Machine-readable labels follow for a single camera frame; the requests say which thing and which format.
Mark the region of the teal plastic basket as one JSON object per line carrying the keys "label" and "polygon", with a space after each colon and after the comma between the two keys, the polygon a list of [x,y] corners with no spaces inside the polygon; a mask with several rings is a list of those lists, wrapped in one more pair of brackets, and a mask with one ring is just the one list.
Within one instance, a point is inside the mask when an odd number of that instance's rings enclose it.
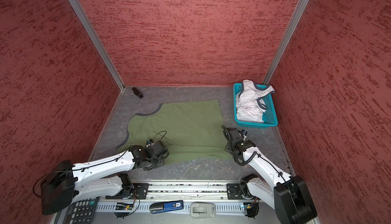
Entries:
{"label": "teal plastic basket", "polygon": [[243,91],[242,83],[235,83],[233,85],[233,94],[234,94],[234,119],[238,126],[241,127],[250,127],[250,128],[266,128],[266,127],[275,127],[278,125],[278,119],[276,110],[274,107],[272,95],[268,94],[262,97],[266,105],[266,112],[262,115],[263,122],[245,122],[238,119],[237,109],[236,109],[236,95],[239,95]]}

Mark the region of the olive green tank top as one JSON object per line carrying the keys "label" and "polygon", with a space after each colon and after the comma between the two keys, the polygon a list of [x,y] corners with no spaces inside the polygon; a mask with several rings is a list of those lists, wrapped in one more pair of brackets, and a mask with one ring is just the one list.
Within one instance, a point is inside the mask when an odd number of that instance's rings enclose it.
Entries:
{"label": "olive green tank top", "polygon": [[145,146],[147,140],[161,140],[169,156],[165,165],[199,158],[231,159],[225,151],[223,116],[219,101],[163,103],[148,114],[134,115],[117,152],[131,145]]}

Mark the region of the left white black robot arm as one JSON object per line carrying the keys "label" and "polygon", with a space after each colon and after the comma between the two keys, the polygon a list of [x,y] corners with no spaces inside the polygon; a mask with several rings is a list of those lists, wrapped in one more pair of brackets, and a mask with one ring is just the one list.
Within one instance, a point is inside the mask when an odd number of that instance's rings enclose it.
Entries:
{"label": "left white black robot arm", "polygon": [[132,145],[122,153],[87,163],[62,161],[40,183],[42,214],[51,215],[96,197],[135,201],[142,191],[136,189],[127,173],[161,167],[168,155],[168,148],[157,141],[145,147]]}

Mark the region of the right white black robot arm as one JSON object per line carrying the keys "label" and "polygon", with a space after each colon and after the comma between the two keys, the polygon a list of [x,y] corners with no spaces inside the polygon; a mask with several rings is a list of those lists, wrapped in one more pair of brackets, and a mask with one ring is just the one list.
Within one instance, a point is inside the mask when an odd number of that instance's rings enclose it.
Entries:
{"label": "right white black robot arm", "polygon": [[246,132],[222,126],[226,151],[239,166],[250,166],[257,173],[240,180],[240,194],[256,198],[271,207],[282,224],[306,224],[318,216],[315,204],[300,176],[292,176],[272,163]]}

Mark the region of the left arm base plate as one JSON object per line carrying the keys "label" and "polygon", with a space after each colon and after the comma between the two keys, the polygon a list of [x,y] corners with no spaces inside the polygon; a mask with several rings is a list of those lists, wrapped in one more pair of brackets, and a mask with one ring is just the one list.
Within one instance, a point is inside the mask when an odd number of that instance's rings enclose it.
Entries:
{"label": "left arm base plate", "polygon": [[122,199],[145,200],[147,198],[148,190],[148,183],[133,183],[130,189],[124,188],[124,197],[122,197]]}

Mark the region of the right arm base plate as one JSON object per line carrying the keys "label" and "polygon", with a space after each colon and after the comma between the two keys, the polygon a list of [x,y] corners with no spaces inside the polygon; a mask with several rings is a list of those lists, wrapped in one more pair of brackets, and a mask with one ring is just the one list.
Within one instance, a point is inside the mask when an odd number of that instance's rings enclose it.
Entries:
{"label": "right arm base plate", "polygon": [[243,195],[239,183],[228,183],[227,197],[229,200],[243,200]]}

